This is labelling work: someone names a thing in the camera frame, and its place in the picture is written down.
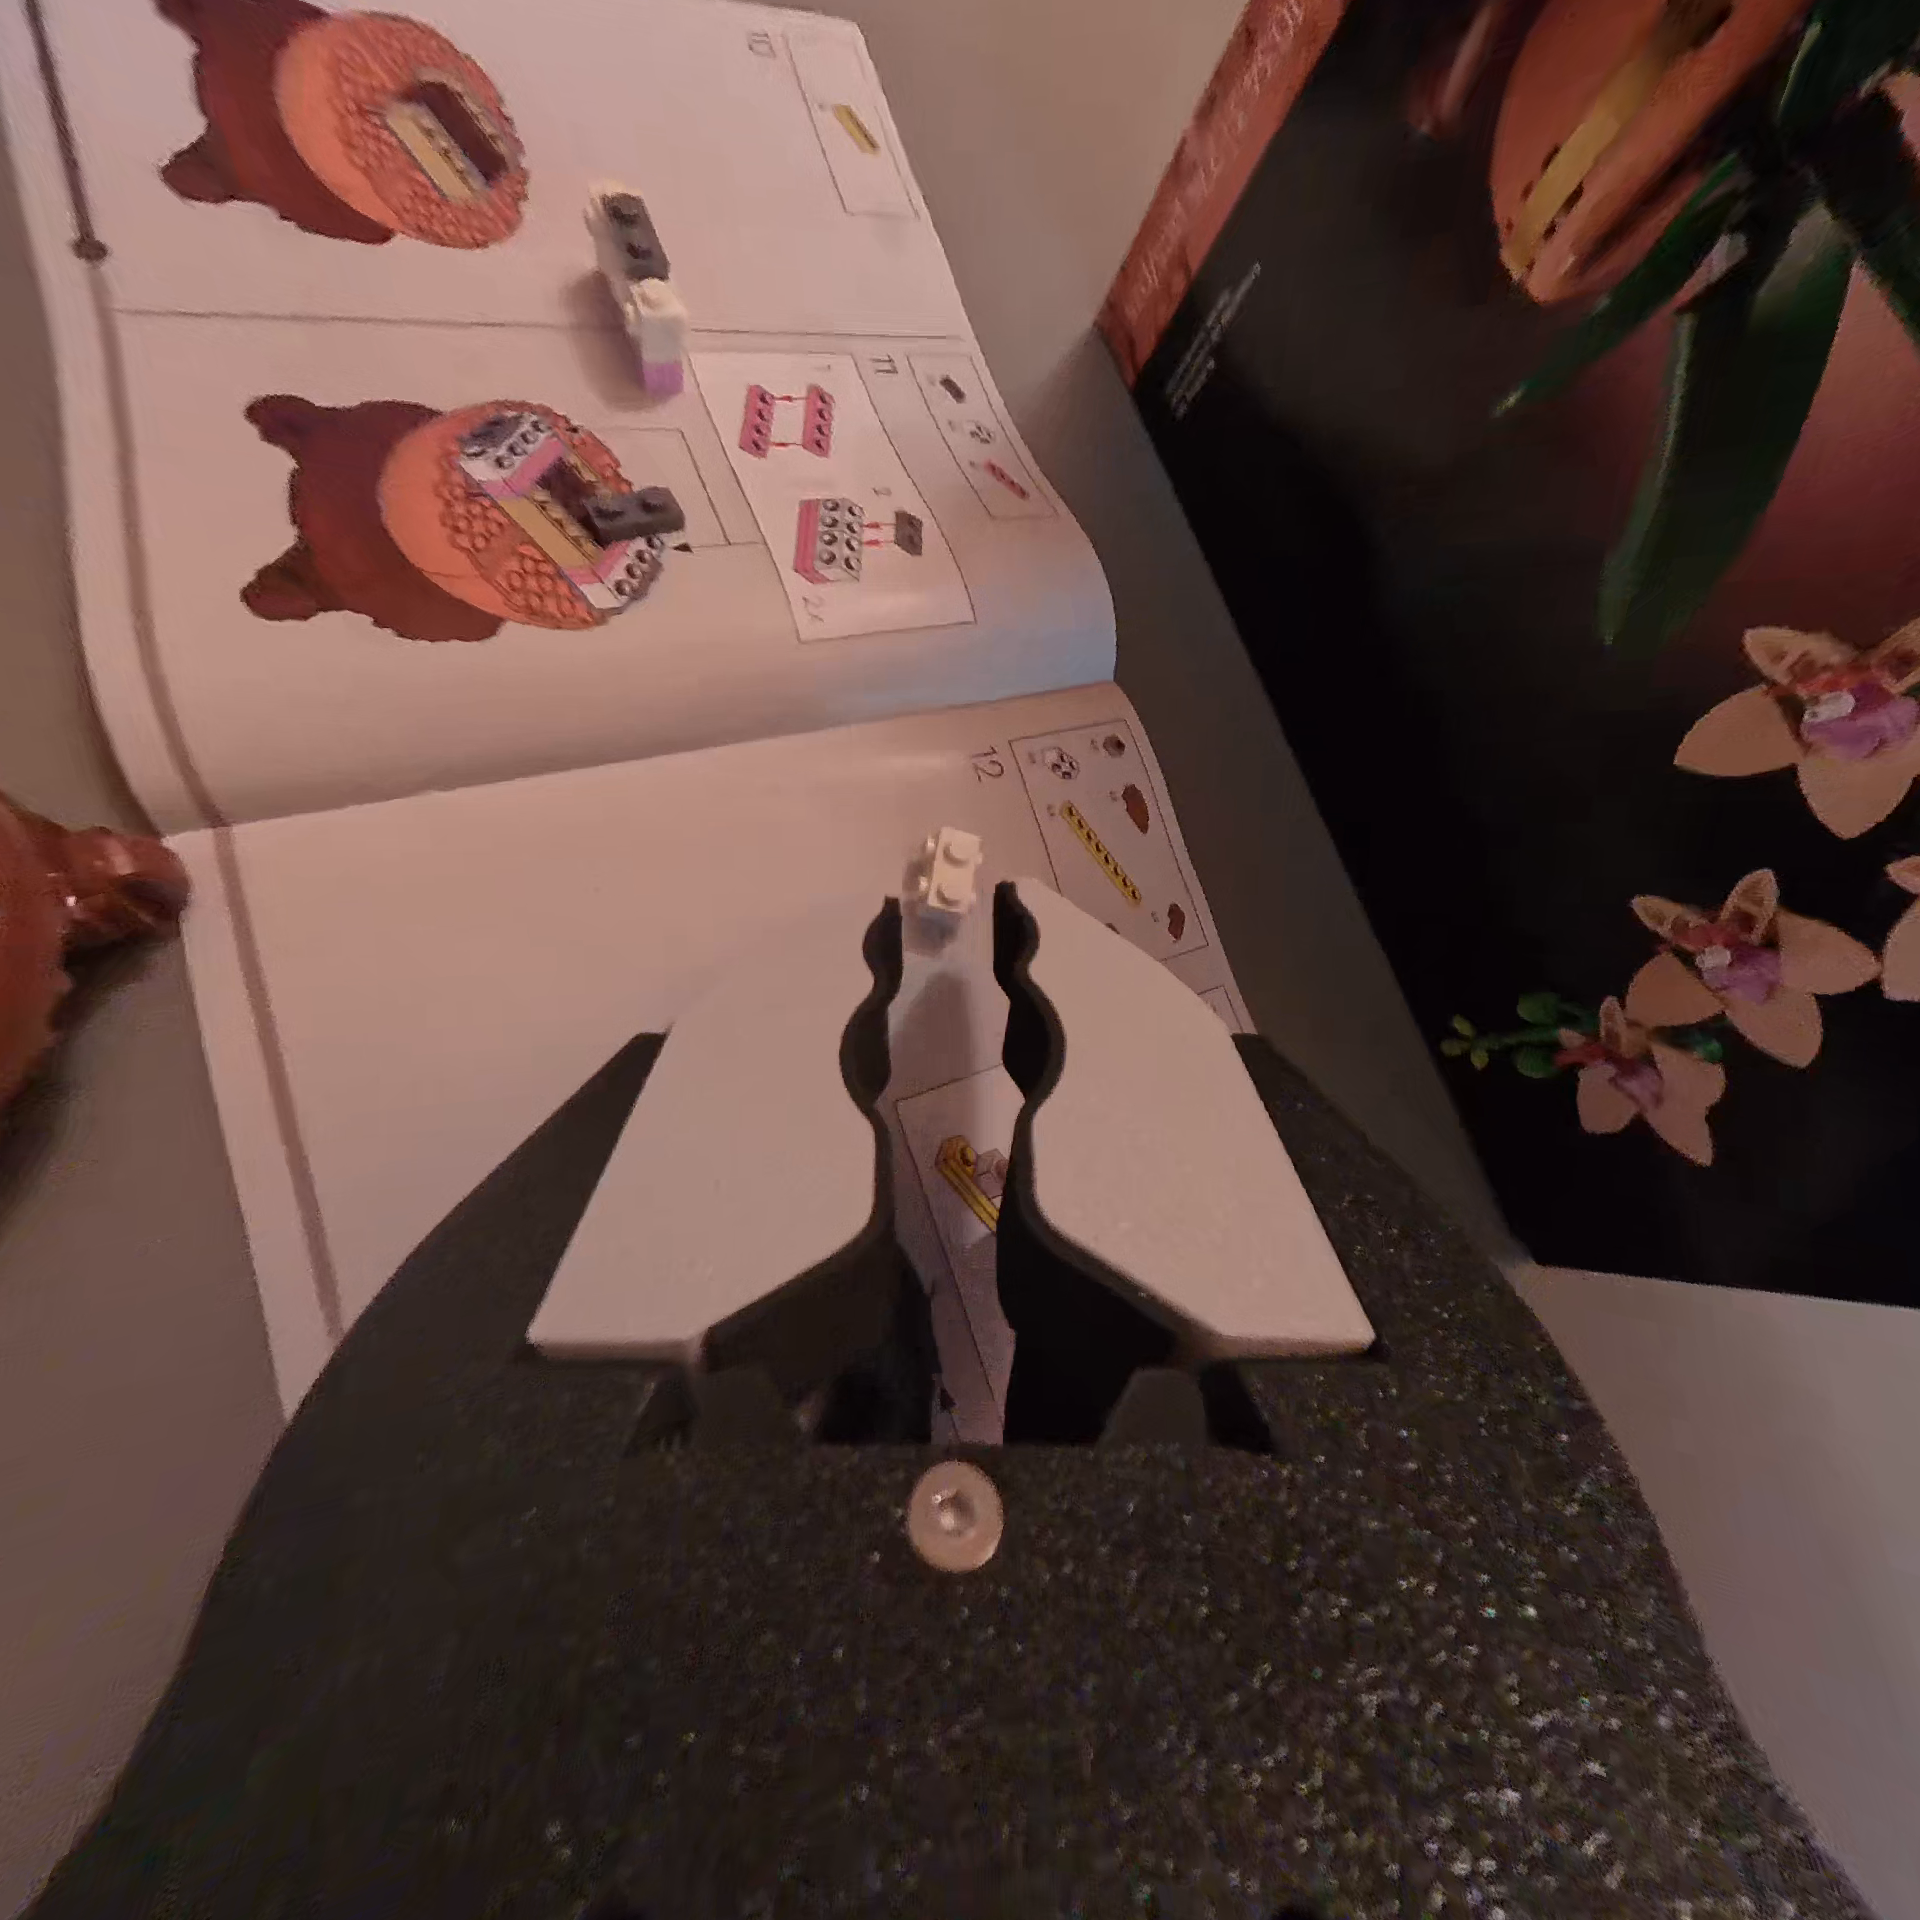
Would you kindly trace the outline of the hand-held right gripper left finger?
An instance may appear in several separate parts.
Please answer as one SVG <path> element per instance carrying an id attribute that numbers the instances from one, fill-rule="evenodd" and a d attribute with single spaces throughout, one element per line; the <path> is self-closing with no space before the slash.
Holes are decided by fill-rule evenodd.
<path id="1" fill-rule="evenodd" d="M 880 1341 L 901 985 L 901 903 L 853 896 L 680 1009 L 526 1331 L 544 1358 L 836 1371 Z"/>

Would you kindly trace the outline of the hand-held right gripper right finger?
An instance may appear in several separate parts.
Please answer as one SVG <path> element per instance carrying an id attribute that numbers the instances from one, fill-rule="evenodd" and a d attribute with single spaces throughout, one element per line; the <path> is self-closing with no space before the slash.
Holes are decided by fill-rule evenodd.
<path id="1" fill-rule="evenodd" d="M 1046 885 L 999 890 L 999 985 L 1005 1193 L 1053 1257 L 1199 1361 L 1374 1347 L 1216 1009 Z"/>

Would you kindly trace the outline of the grey desk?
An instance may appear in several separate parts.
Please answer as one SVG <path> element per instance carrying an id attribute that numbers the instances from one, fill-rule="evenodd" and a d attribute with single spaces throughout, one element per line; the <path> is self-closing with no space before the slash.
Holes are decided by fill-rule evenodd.
<path id="1" fill-rule="evenodd" d="M 1469 1235 L 1448 1096 L 1092 315 L 1238 5 L 830 5 L 876 55 L 1012 415 L 1117 595 L 1255 1024 Z M 5 1152 L 5 1915 L 160 1701 L 280 1405 L 185 960 L 104 955 Z M 1914 1915 L 1914 1317 L 1518 1266 L 1740 1715 Z"/>

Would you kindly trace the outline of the open building instruction booklet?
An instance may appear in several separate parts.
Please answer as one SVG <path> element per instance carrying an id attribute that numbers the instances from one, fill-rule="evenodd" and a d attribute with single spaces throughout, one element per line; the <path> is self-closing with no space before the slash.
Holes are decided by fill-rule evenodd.
<path id="1" fill-rule="evenodd" d="M 5 126 L 282 1406 L 615 1048 L 940 827 L 1245 1024 L 854 23 L 5 5 Z M 687 310 L 660 406 L 599 184 Z M 642 487 L 686 530 L 597 546 Z"/>

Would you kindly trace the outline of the dark building set box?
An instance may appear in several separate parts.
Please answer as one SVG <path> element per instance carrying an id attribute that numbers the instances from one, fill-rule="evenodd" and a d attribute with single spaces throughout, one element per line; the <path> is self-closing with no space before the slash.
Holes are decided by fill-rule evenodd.
<path id="1" fill-rule="evenodd" d="M 1914 1305 L 1914 5 L 1244 5 L 1100 333 L 1506 1227 Z"/>

